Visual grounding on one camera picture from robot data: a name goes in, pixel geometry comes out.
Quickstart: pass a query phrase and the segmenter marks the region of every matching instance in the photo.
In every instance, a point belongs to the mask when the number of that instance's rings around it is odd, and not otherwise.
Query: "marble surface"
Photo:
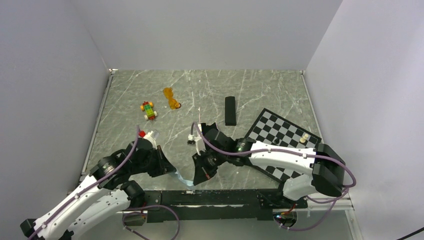
[[[172,87],[182,104],[171,110],[163,89]],[[237,126],[225,126],[225,97],[235,96]],[[140,105],[154,103],[158,117],[146,121]],[[244,137],[263,108],[318,135],[307,93],[299,71],[287,70],[120,70],[110,85],[87,170],[102,157],[125,148],[135,138],[137,124],[145,132],[160,132],[157,144],[186,180],[193,180],[193,146],[187,136],[193,121],[212,124],[232,138]],[[186,190],[175,174],[151,178],[145,173],[131,177],[145,190]],[[278,184],[248,167],[224,163],[211,180],[195,189],[276,188]]]

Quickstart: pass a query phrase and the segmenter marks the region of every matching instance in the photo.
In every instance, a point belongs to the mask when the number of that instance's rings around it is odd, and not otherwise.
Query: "checkered pattern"
[[[305,134],[309,136],[304,143],[301,143],[300,139]],[[266,108],[262,110],[245,137],[265,144],[297,149],[314,148],[321,142],[320,137]],[[296,178],[301,175],[291,169],[284,169],[281,167],[255,166],[255,168],[278,182],[285,181],[289,178]]]

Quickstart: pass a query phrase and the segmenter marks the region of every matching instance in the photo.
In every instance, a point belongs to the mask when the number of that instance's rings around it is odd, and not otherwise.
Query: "colorful toy car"
[[[143,104],[140,106],[141,110],[143,112],[146,113],[146,115],[144,115],[144,118],[146,120],[153,120],[155,119],[155,117],[158,116],[158,113],[156,111],[153,111],[153,102],[151,101],[145,101],[143,102]]]

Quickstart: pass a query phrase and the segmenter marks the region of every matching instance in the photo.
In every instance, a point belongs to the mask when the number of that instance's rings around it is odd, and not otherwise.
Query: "orange toy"
[[[174,94],[172,92],[172,87],[165,87],[163,89],[163,94],[168,99],[168,104],[169,104],[169,107],[171,109],[179,109],[179,108],[181,108],[181,104],[179,102],[177,102],[177,100],[175,100],[173,98]]]

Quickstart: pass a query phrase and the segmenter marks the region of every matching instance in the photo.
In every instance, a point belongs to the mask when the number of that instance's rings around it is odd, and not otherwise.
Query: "white enclosure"
[[[71,0],[115,69],[305,69],[342,0]]]
[[[306,70],[363,238],[424,225],[423,0],[2,0],[0,29],[2,240],[76,186],[108,69]]]
[[[366,240],[424,225],[423,56],[423,1],[344,0],[306,69],[323,137],[358,179]]]

